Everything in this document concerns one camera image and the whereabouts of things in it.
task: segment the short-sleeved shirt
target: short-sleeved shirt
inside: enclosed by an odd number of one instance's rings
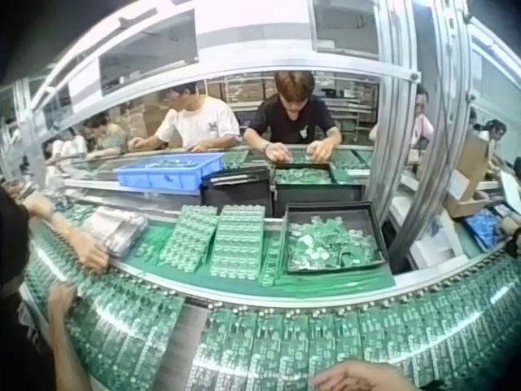
[[[168,143],[176,131],[184,148],[213,138],[240,135],[234,112],[222,100],[211,96],[206,96],[203,105],[193,112],[169,110],[155,135]]]
[[[96,140],[96,146],[98,150],[119,148],[123,152],[126,152],[128,141],[129,136],[121,126],[117,124],[108,124],[107,133]]]
[[[293,121],[286,112],[278,94],[267,98],[257,109],[250,129],[263,134],[271,130],[269,141],[284,144],[309,144],[317,139],[317,128],[326,133],[335,126],[326,104],[312,95]]]

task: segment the white t-shirt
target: white t-shirt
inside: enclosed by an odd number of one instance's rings
[[[169,110],[155,135],[168,143],[175,131],[181,136],[184,148],[212,138],[240,135],[234,112],[222,100],[211,96],[206,96],[203,105],[194,112]]]
[[[52,143],[52,156],[70,156],[77,153],[86,152],[87,147],[85,139],[81,136],[76,136],[72,140],[62,141],[56,140]]]

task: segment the person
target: person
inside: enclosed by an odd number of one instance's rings
[[[106,270],[107,251],[61,213],[55,212],[52,203],[41,195],[30,195],[23,204],[17,204],[0,187],[0,208],[2,389],[91,390],[89,378],[83,372],[65,327],[65,314],[72,304],[74,289],[59,284],[50,291],[47,312],[54,369],[52,357],[45,355],[46,345],[38,338],[19,294],[29,258],[29,220],[34,217],[47,220],[70,244],[77,261],[87,269]]]
[[[417,145],[426,139],[431,141],[434,136],[434,126],[425,115],[425,107],[429,102],[429,93],[421,84],[416,87],[416,105],[414,106],[414,124],[413,135],[410,139],[411,147]],[[374,142],[378,135],[378,124],[376,124],[369,133],[369,140]]]
[[[181,136],[182,147],[191,152],[233,147],[239,123],[231,108],[220,99],[197,93],[195,82],[172,87],[173,108],[167,112],[155,134],[149,138],[133,138],[131,151],[153,151],[168,143],[174,132]]]
[[[64,157],[73,156],[87,151],[85,139],[76,134],[74,129],[69,128],[52,143],[50,158],[46,160],[46,165],[55,165]]]
[[[319,391],[360,389],[372,391],[418,391],[394,366],[348,360],[319,373],[311,380]]]
[[[105,113],[97,114],[84,123],[95,138],[95,150],[89,153],[88,160],[98,157],[119,156],[128,151],[127,133],[119,126],[110,122]]]
[[[521,255],[521,216],[512,213],[504,217],[499,223],[500,231],[510,239],[506,242],[505,250],[511,257]]]
[[[283,71],[275,73],[277,94],[267,98],[257,109],[255,118],[244,133],[250,147],[271,161],[291,161],[287,144],[308,144],[307,155],[315,162],[325,162],[342,134],[331,118],[326,104],[313,95],[315,78],[308,71]],[[326,135],[317,139],[316,127]],[[262,138],[268,128],[269,140]]]

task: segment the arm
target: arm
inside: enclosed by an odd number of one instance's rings
[[[24,201],[29,218],[47,220],[58,235],[72,247],[78,261],[88,269],[102,271],[108,267],[107,250],[84,231],[76,228],[61,213],[55,212],[54,205],[44,196],[32,194]]]
[[[369,132],[369,140],[373,143],[376,141],[376,135],[378,134],[378,124],[373,126],[373,129]]]
[[[217,131],[218,137],[204,140],[195,145],[191,150],[202,151],[212,148],[228,148],[235,145],[237,137],[240,136],[239,123],[230,106],[224,102],[222,102],[220,110],[217,113]]]
[[[175,130],[173,123],[176,115],[177,112],[170,109],[169,112],[166,113],[166,116],[164,116],[163,122],[161,122],[160,127],[157,128],[155,134],[145,139],[139,137],[133,138],[129,141],[129,150],[132,152],[153,151],[164,143],[169,143]]]
[[[49,295],[49,339],[55,357],[57,391],[91,391],[90,379],[83,370],[65,327],[65,314],[75,291],[65,284],[52,287]]]
[[[255,118],[253,118],[252,123],[244,132],[244,139],[247,144],[256,149],[259,152],[265,151],[266,147],[269,145],[269,141],[265,140],[261,137],[263,133],[268,129],[268,113],[266,111],[266,105],[262,103],[255,114]]]
[[[318,101],[318,126],[326,134],[324,142],[330,144],[332,147],[336,147],[342,143],[342,134],[340,129],[336,127],[333,118],[331,118],[331,112],[327,108],[326,104],[321,100]]]

